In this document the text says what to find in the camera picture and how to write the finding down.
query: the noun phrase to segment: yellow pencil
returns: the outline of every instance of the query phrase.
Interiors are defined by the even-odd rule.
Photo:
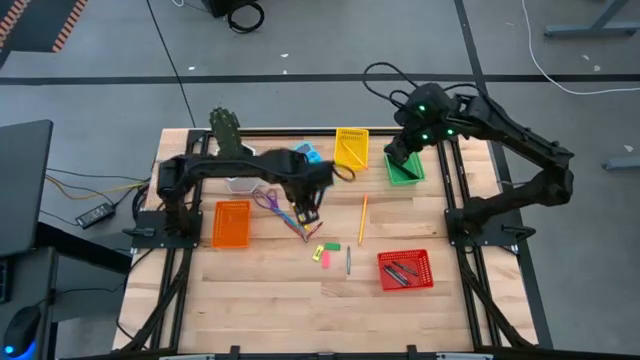
[[[362,204],[362,220],[360,220],[360,236],[358,237],[358,246],[362,245],[362,236],[364,235],[364,219],[367,217],[367,199],[369,195],[364,194],[364,203]]]
[[[348,147],[344,141],[342,142],[342,146],[344,146],[344,148],[347,149],[351,153],[351,155],[353,155],[353,157],[356,158],[356,160],[358,160],[358,162],[360,163],[360,165],[362,165],[362,167],[369,170],[369,167],[367,166],[367,164],[365,164],[364,161],[360,160],[358,155],[356,155],[356,153],[353,150],[351,150],[351,148]]]

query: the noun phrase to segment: pink eraser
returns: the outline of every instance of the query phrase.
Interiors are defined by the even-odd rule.
[[[322,268],[328,269],[330,263],[331,263],[331,258],[329,257],[329,251],[323,251],[322,252]]]

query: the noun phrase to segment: black floor stripe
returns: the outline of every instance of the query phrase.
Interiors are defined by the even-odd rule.
[[[465,46],[467,48],[467,54],[471,64],[473,75],[476,78],[476,85],[478,88],[484,90],[487,94],[487,76],[482,73],[482,67],[478,58],[475,42],[473,41],[473,34],[471,32],[471,26],[469,25],[469,19],[467,18],[467,12],[464,8],[463,0],[454,0],[456,5],[456,11],[458,12],[458,19],[462,28],[462,35],[464,38]],[[537,75],[533,79],[542,77],[542,81],[546,81],[543,76]],[[491,151],[493,153],[494,161],[497,167],[498,180],[511,181],[511,174],[509,173],[509,167],[504,153],[502,145],[490,142]],[[514,211],[515,226],[522,226],[522,216],[520,211]],[[534,320],[536,335],[538,337],[538,344],[545,349],[553,349],[553,342],[551,340],[551,333],[549,331],[549,323],[542,304],[542,298],[540,295],[540,289],[533,267],[533,260],[529,251],[529,245],[527,241],[522,241],[519,244],[519,256],[518,263],[522,271],[523,283],[525,285],[525,291],[527,293],[527,300],[529,302],[529,308],[531,310],[531,316]]]
[[[542,75],[472,75],[472,74],[407,74],[414,81],[486,83],[547,82]],[[550,75],[558,82],[640,82],[640,74],[574,74]],[[300,74],[300,75],[212,75],[180,77],[183,84],[243,84],[243,83],[322,83],[360,82],[362,74]],[[403,81],[398,74],[370,74],[370,81]],[[0,86],[44,85],[154,85],[177,84],[174,76],[114,76],[114,77],[0,77]]]
[[[407,74],[416,81],[468,82],[471,74]],[[361,82],[362,74],[300,74],[300,75],[213,75],[181,76],[183,84],[234,84],[234,83],[315,83]],[[369,74],[370,81],[404,81],[399,74]],[[0,77],[0,85],[148,85],[177,84],[174,76],[131,77],[55,77],[24,78]]]

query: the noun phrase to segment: purple scissors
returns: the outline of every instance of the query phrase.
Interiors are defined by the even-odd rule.
[[[256,201],[256,204],[258,204],[258,206],[273,211],[276,215],[281,217],[289,225],[289,227],[291,227],[291,229],[295,229],[298,235],[302,237],[302,240],[304,240],[304,242],[309,241],[307,235],[304,231],[300,230],[298,224],[296,224],[296,222],[289,215],[285,214],[284,211],[282,211],[278,206],[278,193],[275,189],[269,189],[266,193],[260,189],[255,189],[252,195],[253,200]]]

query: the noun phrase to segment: wooden table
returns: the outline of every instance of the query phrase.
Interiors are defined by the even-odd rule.
[[[163,131],[147,209],[160,204],[155,195],[158,163],[184,153],[187,132]],[[243,138],[258,153],[292,147],[303,140],[313,142],[323,158],[333,158],[332,136]],[[308,244],[282,220],[252,204],[250,247],[212,248],[216,201],[243,197],[228,195],[222,179],[204,181],[204,222],[191,265],[180,353],[228,353],[231,345],[240,345],[243,353],[403,352],[408,344],[417,345],[418,351],[472,350],[456,254],[448,243],[443,218],[447,204],[436,149],[425,148],[420,153],[425,181],[393,187],[382,156],[389,140],[370,137],[369,170],[358,172],[355,183],[337,180],[327,191],[320,208],[324,225]],[[498,186],[487,144],[462,140],[460,146],[471,194],[495,194]],[[216,144],[210,144],[210,149],[215,151]],[[454,169],[451,153],[448,159]],[[456,202],[461,204],[455,182],[454,188]],[[277,189],[280,203],[286,204],[282,189]],[[365,239],[359,247],[364,193],[369,194],[369,206]],[[343,251],[332,253],[329,269],[311,259],[316,245],[325,242],[343,245]],[[352,255],[349,276],[345,270],[347,245]],[[403,249],[428,251],[434,288],[382,291],[376,254]],[[526,339],[536,342],[516,257],[500,248],[483,250],[495,302]],[[131,274],[120,314],[125,330],[135,333],[156,305],[164,259],[165,250],[156,250]],[[488,344],[484,311],[478,314]],[[169,329],[165,325],[161,346],[168,344]],[[118,332],[114,347],[126,342]]]

